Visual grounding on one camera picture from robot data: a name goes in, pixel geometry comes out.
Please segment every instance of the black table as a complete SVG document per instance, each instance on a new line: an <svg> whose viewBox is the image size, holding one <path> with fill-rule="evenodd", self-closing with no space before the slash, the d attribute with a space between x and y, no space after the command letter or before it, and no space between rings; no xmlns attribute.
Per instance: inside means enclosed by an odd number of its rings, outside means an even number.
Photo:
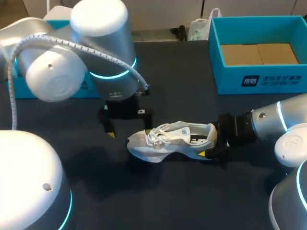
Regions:
<svg viewBox="0 0 307 230"><path fill-rule="evenodd" d="M136 43L138 68L152 94L154 126L215 121L294 94L218 96L207 42ZM61 103L18 100L19 129L49 142L73 192L78 230L271 230L269 195L282 179L274 144L232 149L227 168L174 153L150 164L128 154L125 140L142 121L115 121L111 139L97 120L101 99ZM0 128L10 129L9 97L0 86Z"/></svg>

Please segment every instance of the white sneaker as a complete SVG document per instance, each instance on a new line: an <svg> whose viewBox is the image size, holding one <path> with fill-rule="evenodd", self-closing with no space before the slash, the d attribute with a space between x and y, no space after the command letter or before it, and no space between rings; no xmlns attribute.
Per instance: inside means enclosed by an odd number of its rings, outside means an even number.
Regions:
<svg viewBox="0 0 307 230"><path fill-rule="evenodd" d="M205 151L215 147L217 132L213 124L192 124L177 121L145 130L128 138L127 148L141 160L159 163L173 152L181 152L190 158L208 160Z"/></svg>

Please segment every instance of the white plastic bag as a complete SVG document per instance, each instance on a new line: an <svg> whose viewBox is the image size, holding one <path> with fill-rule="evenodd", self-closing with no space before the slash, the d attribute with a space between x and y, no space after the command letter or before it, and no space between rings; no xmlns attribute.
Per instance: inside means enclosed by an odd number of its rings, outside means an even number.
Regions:
<svg viewBox="0 0 307 230"><path fill-rule="evenodd" d="M222 13L220 9L214 8L209 16L209 19L196 19L192 21L190 24L188 40L196 41L196 40L208 40L209 38L209 30L212 17L221 17Z"/></svg>

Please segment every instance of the cardboard box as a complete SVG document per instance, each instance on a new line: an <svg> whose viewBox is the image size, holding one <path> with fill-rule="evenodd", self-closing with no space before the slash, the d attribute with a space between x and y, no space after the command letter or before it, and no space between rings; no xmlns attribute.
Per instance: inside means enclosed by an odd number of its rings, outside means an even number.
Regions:
<svg viewBox="0 0 307 230"><path fill-rule="evenodd" d="M307 92L301 16L213 18L209 56L219 94Z"/></svg>
<svg viewBox="0 0 307 230"><path fill-rule="evenodd" d="M221 45L225 64L263 65L257 45Z"/></svg>
<svg viewBox="0 0 307 230"><path fill-rule="evenodd" d="M298 64L289 43L258 44L264 65Z"/></svg>

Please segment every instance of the logo on box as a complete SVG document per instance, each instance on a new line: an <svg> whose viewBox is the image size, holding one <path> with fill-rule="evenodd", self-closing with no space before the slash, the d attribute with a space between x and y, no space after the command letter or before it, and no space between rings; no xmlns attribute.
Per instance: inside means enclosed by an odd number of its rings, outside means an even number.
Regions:
<svg viewBox="0 0 307 230"><path fill-rule="evenodd" d="M259 75L246 75L243 78L241 87L256 86L259 80Z"/></svg>

